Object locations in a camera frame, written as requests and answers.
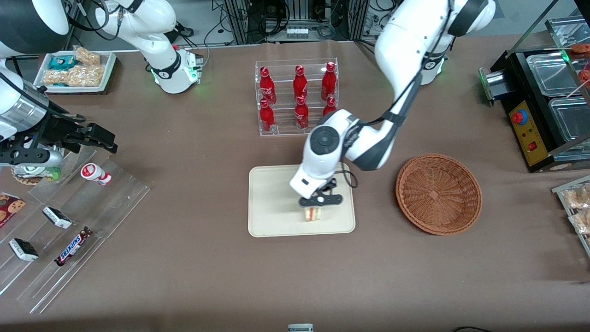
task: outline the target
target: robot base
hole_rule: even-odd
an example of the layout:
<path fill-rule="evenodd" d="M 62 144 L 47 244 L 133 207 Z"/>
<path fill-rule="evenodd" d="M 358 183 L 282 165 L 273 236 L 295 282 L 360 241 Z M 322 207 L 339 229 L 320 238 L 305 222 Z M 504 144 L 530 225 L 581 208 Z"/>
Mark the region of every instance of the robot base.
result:
<path fill-rule="evenodd" d="M 193 84 L 201 82 L 203 72 L 203 58 L 186 50 L 178 50 L 181 56 L 181 65 L 169 79 L 158 77 L 152 70 L 156 83 L 168 93 L 180 93 L 186 91 Z"/>

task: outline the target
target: red emergency stop button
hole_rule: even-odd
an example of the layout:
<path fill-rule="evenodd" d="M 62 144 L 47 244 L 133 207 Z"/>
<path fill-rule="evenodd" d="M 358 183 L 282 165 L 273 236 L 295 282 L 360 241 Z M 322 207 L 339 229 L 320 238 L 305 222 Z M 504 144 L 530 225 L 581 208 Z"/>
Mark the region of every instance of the red emergency stop button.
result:
<path fill-rule="evenodd" d="M 514 114 L 512 114 L 512 123 L 515 123 L 516 125 L 522 126 L 526 123 L 526 121 L 529 119 L 529 115 L 526 113 L 526 111 L 524 109 L 519 110 L 518 112 L 515 112 Z"/>

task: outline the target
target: small yogurt bottle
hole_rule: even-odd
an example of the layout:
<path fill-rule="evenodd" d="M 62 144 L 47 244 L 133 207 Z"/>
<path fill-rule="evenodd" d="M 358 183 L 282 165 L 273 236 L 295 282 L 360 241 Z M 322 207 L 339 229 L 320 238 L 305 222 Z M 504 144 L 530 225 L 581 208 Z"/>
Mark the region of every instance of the small yogurt bottle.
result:
<path fill-rule="evenodd" d="M 107 185 L 113 178 L 109 172 L 106 172 L 100 168 L 100 166 L 92 162 L 82 167 L 80 175 L 86 180 L 94 181 L 100 185 Z"/>

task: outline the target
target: clear acrylic shelf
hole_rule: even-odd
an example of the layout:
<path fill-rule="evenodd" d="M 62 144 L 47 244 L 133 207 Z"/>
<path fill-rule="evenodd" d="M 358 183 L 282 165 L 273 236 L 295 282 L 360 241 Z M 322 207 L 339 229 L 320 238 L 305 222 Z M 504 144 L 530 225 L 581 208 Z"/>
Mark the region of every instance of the clear acrylic shelf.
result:
<path fill-rule="evenodd" d="M 568 70 L 573 77 L 576 87 L 582 85 L 578 73 L 585 67 L 588 58 L 588 53 L 577 54 L 568 50 L 571 45 L 579 43 L 590 44 L 590 27 L 581 15 L 570 16 L 564 18 L 551 18 L 545 22 L 545 26 L 555 42 L 557 48 L 564 48 L 559 50 Z M 579 92 L 582 94 L 586 103 L 590 105 L 590 94 L 587 87 L 582 87 Z"/>
<path fill-rule="evenodd" d="M 338 106 L 338 85 L 340 77 L 338 76 L 338 59 L 322 58 L 307 60 L 277 60 L 277 61 L 256 61 L 254 68 L 254 88 L 256 93 L 256 105 L 258 116 L 258 130 L 260 136 L 273 135 L 306 135 L 317 125 L 322 118 L 322 112 L 326 102 L 322 100 L 322 78 L 326 72 L 328 62 L 336 64 L 336 106 Z M 293 79 L 295 78 L 295 66 L 302 65 L 305 69 L 307 78 L 307 107 L 309 108 L 309 126 L 306 129 L 299 129 L 295 126 L 295 100 L 293 96 Z M 268 67 L 270 77 L 274 80 L 277 93 L 277 103 L 272 105 L 274 111 L 274 121 L 277 124 L 277 130 L 274 132 L 265 132 L 260 121 L 260 100 L 262 92 L 260 91 L 260 68 Z"/>
<path fill-rule="evenodd" d="M 101 186 L 79 176 L 87 162 L 109 172 L 111 182 Z M 83 147 L 79 154 L 69 154 L 61 178 L 43 180 L 30 190 L 24 197 L 25 208 L 6 225 L 12 228 L 0 229 L 0 294 L 16 298 L 30 313 L 43 312 L 148 191 L 147 186 L 100 157 L 93 148 Z M 68 229 L 55 226 L 41 213 L 45 206 L 61 210 L 74 224 Z M 94 234 L 64 266 L 57 266 L 53 260 L 84 226 Z M 31 242 L 39 258 L 33 262 L 18 259 L 8 246 L 13 237 Z"/>

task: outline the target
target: clear display stand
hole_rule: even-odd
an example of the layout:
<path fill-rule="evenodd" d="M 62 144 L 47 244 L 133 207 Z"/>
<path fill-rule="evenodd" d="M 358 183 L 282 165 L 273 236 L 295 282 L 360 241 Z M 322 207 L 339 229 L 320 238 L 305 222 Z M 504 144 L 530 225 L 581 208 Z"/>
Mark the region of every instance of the clear display stand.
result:
<path fill-rule="evenodd" d="M 322 112 L 326 102 L 322 100 L 322 78 L 326 72 L 328 62 L 336 64 L 336 77 L 338 77 L 338 59 L 307 59 L 307 60 L 277 60 L 277 61 L 256 61 L 254 69 L 254 88 L 256 92 L 256 104 L 258 109 L 258 130 L 260 136 L 272 135 L 305 135 L 317 125 L 322 118 Z M 293 96 L 293 79 L 295 78 L 295 66 L 302 65 L 307 78 L 307 107 L 309 108 L 309 126 L 306 129 L 299 129 L 295 126 L 295 100 Z M 272 105 L 274 121 L 277 129 L 274 132 L 265 132 L 260 121 L 260 68 L 268 67 L 270 77 L 274 80 L 277 93 L 277 103 Z M 336 106 L 338 106 L 338 80 L 336 82 Z"/>
<path fill-rule="evenodd" d="M 79 174 L 87 162 L 109 172 L 111 182 L 102 186 L 83 179 Z M 43 312 L 148 191 L 147 186 L 93 148 L 83 147 L 79 154 L 69 154 L 62 163 L 60 179 L 36 185 L 28 197 L 23 197 L 27 201 L 21 210 L 24 213 L 17 213 L 0 229 L 2 296 L 16 298 L 30 313 Z M 45 206 L 59 209 L 73 224 L 68 229 L 55 226 L 41 212 Z M 85 226 L 94 233 L 64 266 L 57 266 L 54 260 Z M 17 258 L 8 245 L 12 238 L 31 242 L 39 258 L 33 262 Z"/>

